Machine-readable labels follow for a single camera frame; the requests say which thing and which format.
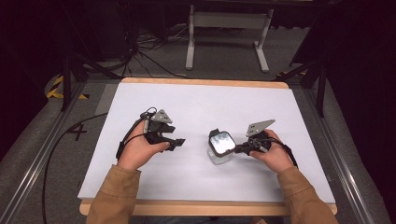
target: yellow tape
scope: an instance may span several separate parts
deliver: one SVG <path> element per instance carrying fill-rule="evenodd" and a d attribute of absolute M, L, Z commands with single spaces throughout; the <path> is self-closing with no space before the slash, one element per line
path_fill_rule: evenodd
<path fill-rule="evenodd" d="M 64 95 L 62 93 L 56 93 L 56 90 L 58 87 L 61 85 L 61 82 L 64 80 L 64 76 L 59 75 L 58 78 L 53 82 L 52 87 L 49 90 L 49 93 L 47 93 L 47 98 L 59 98 L 63 99 Z M 88 100 L 90 98 L 89 94 L 81 94 L 78 99 L 80 100 Z"/>

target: white table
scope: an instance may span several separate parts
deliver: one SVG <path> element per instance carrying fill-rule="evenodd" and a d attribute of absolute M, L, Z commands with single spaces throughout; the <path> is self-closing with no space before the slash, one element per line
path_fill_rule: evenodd
<path fill-rule="evenodd" d="M 270 126 L 293 150 L 300 170 L 336 213 L 334 197 L 291 90 L 285 83 L 125 78 L 119 85 L 78 197 L 88 214 L 119 141 L 140 113 L 164 109 L 176 127 L 170 138 L 186 138 L 174 152 L 155 155 L 141 168 L 134 215 L 286 216 L 288 209 L 271 172 L 245 154 L 213 165 L 206 155 L 209 132 L 227 131 L 236 144 L 247 140 L 249 123 Z"/>

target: wooden table edge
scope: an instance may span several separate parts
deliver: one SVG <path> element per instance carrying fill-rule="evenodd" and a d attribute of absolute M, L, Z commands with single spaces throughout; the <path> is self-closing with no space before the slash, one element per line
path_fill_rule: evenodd
<path fill-rule="evenodd" d="M 93 199 L 82 199 L 79 211 L 87 216 Z M 335 203 L 327 203 L 333 214 Z M 284 203 L 137 200 L 133 216 L 289 216 Z"/>
<path fill-rule="evenodd" d="M 184 84 L 184 85 L 206 85 L 206 86 L 230 86 L 250 88 L 276 88 L 288 89 L 285 82 L 273 81 L 245 81 L 245 80 L 215 80 L 215 79 L 180 79 L 180 78 L 146 78 L 126 77 L 121 83 L 155 83 L 155 84 Z"/>

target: table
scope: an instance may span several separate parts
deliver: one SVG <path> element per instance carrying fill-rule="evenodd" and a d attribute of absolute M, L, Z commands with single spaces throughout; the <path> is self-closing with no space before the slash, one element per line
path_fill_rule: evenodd
<path fill-rule="evenodd" d="M 125 78 L 121 83 L 135 83 L 135 84 L 161 83 L 164 86 L 175 85 L 175 84 L 180 86 L 201 85 L 201 86 L 214 86 L 215 88 L 219 88 L 219 89 L 221 89 L 221 87 L 236 87 L 236 88 L 247 87 L 248 89 L 258 90 L 265 88 L 275 91 L 286 90 L 288 88 L 288 86 L 285 83 L 281 83 L 281 82 L 194 80 L 194 79 L 166 79 L 166 78 Z M 296 160 L 299 160 L 299 158 L 301 158 L 301 155 L 299 155 L 298 152 L 295 152 L 295 157 Z M 301 170 L 302 172 L 305 170 L 304 164 L 302 164 Z M 149 174 L 149 170 L 147 171 L 143 170 L 143 174 Z M 91 202 L 92 199 L 85 198 L 82 200 L 80 205 L 81 214 L 83 215 L 88 214 Z M 328 203 L 328 205 L 330 206 L 332 211 L 336 213 L 337 207 L 335 203 Z M 152 200 L 152 199 L 137 200 L 135 210 L 133 213 L 134 216 L 287 216 L 288 214 L 289 211 L 282 202 L 232 202 L 232 201 L 226 202 L 226 201 L 210 201 L 210 200 L 186 201 L 186 200 Z"/>

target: tan sleeve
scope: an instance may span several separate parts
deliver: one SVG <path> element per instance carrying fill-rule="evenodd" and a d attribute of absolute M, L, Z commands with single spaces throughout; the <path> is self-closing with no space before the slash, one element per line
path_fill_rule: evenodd
<path fill-rule="evenodd" d="M 140 171 L 113 165 L 93 199 L 87 223 L 128 223 L 134 211 Z"/>
<path fill-rule="evenodd" d="M 277 179 L 290 210 L 291 223 L 338 223 L 332 210 L 296 167 L 282 171 Z"/>

